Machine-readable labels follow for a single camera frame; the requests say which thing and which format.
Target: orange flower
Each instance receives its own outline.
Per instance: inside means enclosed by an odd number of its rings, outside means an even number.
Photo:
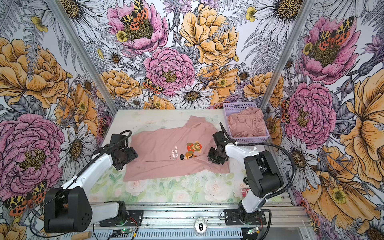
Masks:
[[[337,161],[342,161],[345,168]],[[310,206],[329,221],[336,217],[336,226],[345,228],[355,218],[362,219],[358,233],[369,228],[369,220],[380,218],[376,205],[363,196],[366,195],[360,182],[353,181],[356,171],[353,163],[336,146],[323,146],[319,151],[319,164],[315,167],[321,184],[317,189],[302,192]]]
[[[8,104],[18,102],[23,94],[34,96],[49,108],[68,93],[67,74],[48,49],[38,46],[36,66],[28,76],[29,47],[21,39],[10,43],[0,38],[0,96],[11,96]]]
[[[105,71],[101,74],[101,78],[113,99],[115,99],[116,96],[119,96],[129,100],[131,97],[140,96],[142,94],[139,81],[130,77],[123,71]],[[96,94],[99,98],[103,98],[99,90],[97,90]]]
[[[211,105],[224,101],[236,90],[236,83],[240,83],[240,78],[237,75],[237,68],[222,68],[221,70],[217,66],[203,67],[196,74],[202,81],[208,82],[205,89],[213,89],[213,95],[210,96]]]
[[[276,145],[280,145],[282,137],[281,119],[277,118],[276,116],[274,118],[268,118],[266,120],[266,127],[268,129],[269,135],[271,136],[272,142]]]
[[[168,99],[154,95],[153,98],[149,98],[149,103],[144,103],[144,109],[175,109],[175,107]]]
[[[71,125],[77,130],[81,122],[84,122],[88,124],[88,130],[91,130],[91,133],[96,136],[98,120],[95,103],[80,84],[76,85],[76,90],[71,89],[70,96],[60,98],[58,106],[54,110],[56,123],[64,126]]]
[[[345,152],[353,157],[353,168],[362,181],[376,188],[384,181],[384,70],[355,85],[354,105],[347,101],[349,111],[356,114],[352,131],[340,136]]]
[[[267,72],[266,74],[260,73],[258,76],[251,78],[251,84],[248,84],[244,87],[244,96],[252,97],[253,99],[257,98],[258,96],[263,96],[269,82],[271,81],[271,77],[272,71]],[[269,99],[269,102],[275,108],[281,103],[281,99],[283,98],[283,84],[284,79],[282,76],[280,76],[279,81],[273,89],[271,98]]]
[[[189,11],[184,15],[180,34],[188,42],[185,45],[196,46],[200,51],[200,63],[224,66],[229,59],[236,55],[236,44],[239,33],[232,31],[223,32],[220,36],[213,34],[227,24],[227,17],[218,15],[209,5],[199,5],[199,14],[196,16]]]

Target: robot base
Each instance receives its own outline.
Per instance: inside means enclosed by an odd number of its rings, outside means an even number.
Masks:
[[[266,219],[263,211],[257,211],[252,214],[247,214],[244,219],[241,219],[239,209],[225,209],[225,224],[233,225],[266,225]]]

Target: pink t-shirt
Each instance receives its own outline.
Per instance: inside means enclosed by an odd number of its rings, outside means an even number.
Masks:
[[[229,173],[228,161],[217,165],[208,161],[208,152],[216,147],[217,132],[205,118],[191,116],[184,127],[158,129],[132,136],[131,147],[138,158],[127,164],[124,181],[177,177],[209,170]]]

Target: cable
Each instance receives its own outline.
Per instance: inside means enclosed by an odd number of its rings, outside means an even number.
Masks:
[[[243,146],[243,147],[249,147],[249,146],[271,146],[271,147],[275,147],[277,149],[279,149],[280,151],[282,151],[285,155],[288,156],[289,160],[291,161],[291,164],[292,164],[292,175],[291,175],[291,178],[289,179],[288,183],[282,188],[280,189],[279,191],[277,192],[274,192],[274,193],[271,193],[267,196],[265,196],[265,199],[270,199],[271,197],[275,197],[275,196],[278,196],[282,193],[284,193],[285,191],[287,191],[292,185],[293,185],[293,181],[295,180],[295,177],[296,177],[296,164],[295,164],[295,160],[293,159],[292,155],[283,147],[280,147],[279,145],[276,145],[276,144],[273,144],[273,143],[269,143],[269,142],[254,142],[254,143],[236,143],[227,133],[227,131],[225,130],[225,128],[223,127],[223,124],[220,123],[220,126],[221,126],[221,130],[224,132],[224,134],[227,136],[228,140],[233,143],[234,145],[237,145],[237,146]]]
[[[38,235],[37,233],[35,233],[33,230],[32,230],[32,220],[33,220],[33,218],[36,216],[36,214],[45,206],[45,205],[47,205],[48,203],[50,203],[51,201],[53,201],[53,200],[55,200],[55,199],[57,199],[57,198],[59,198],[59,197],[61,197],[64,193],[65,193],[65,190],[67,190],[72,184],[74,184],[75,182],[76,182],[76,180],[79,178],[79,176],[81,175],[81,174],[83,174],[83,172],[85,172],[85,170],[87,169],[87,168],[89,168],[91,165],[92,165],[92,163],[94,163],[94,162],[96,162],[96,160],[97,159],[99,159],[104,153],[106,153],[107,151],[109,151],[111,148],[113,148],[114,146],[116,146],[116,145],[118,145],[118,144],[120,144],[120,143],[122,143],[122,142],[126,142],[126,146],[128,146],[128,138],[132,135],[132,131],[131,130],[125,130],[125,131],[123,131],[122,133],[120,133],[120,134],[123,134],[123,133],[126,133],[126,132],[129,132],[129,134],[126,136],[126,137],[124,137],[124,138],[122,138],[120,141],[118,141],[117,143],[115,143],[115,144],[113,144],[113,145],[108,145],[108,147],[106,148],[106,149],[104,149],[103,151],[101,151],[100,153],[99,153],[99,155],[97,155],[96,157],[94,157],[93,159],[91,159],[88,163],[87,163],[87,165],[85,165],[77,174],[76,174],[76,178],[71,182],[71,184],[68,186],[68,187],[66,187],[65,189],[63,189],[62,190],[62,192],[59,194],[59,195],[57,195],[57,196],[55,196],[53,199],[51,199],[51,200],[49,200],[48,202],[46,202],[46,203],[44,203],[40,208],[39,208],[39,210],[37,210],[33,215],[32,215],[32,217],[31,217],[31,220],[30,220],[30,222],[29,222],[29,229],[30,229],[30,231],[32,232],[32,234],[33,235],[35,235],[35,236],[37,236],[37,237],[41,237],[41,238],[51,238],[51,237],[59,237],[59,236],[62,236],[62,235],[64,235],[64,234],[67,234],[67,233],[62,233],[62,234],[59,234],[59,235],[55,235],[55,236],[41,236],[41,235]]]
[[[269,231],[269,228],[271,227],[271,221],[272,221],[272,212],[271,210],[269,209],[261,209],[261,211],[264,211],[264,212],[268,212],[269,215],[268,215],[268,225],[266,227],[266,230],[265,230],[265,233],[264,235],[262,236],[262,238],[260,238],[259,240],[264,240],[266,235],[268,234],[268,231]]]

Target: plastic basket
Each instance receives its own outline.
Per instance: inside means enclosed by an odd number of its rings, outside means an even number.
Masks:
[[[227,130],[229,135],[232,137],[231,130],[229,129],[228,125],[228,116],[232,113],[239,113],[241,110],[246,109],[247,107],[257,107],[256,103],[254,102],[246,102],[246,103],[224,103],[224,117],[225,117],[225,123],[227,124]],[[259,136],[259,137],[232,137],[237,142],[240,143],[252,143],[252,142],[264,142],[269,138],[269,132],[267,127],[265,126],[266,130],[266,136]]]

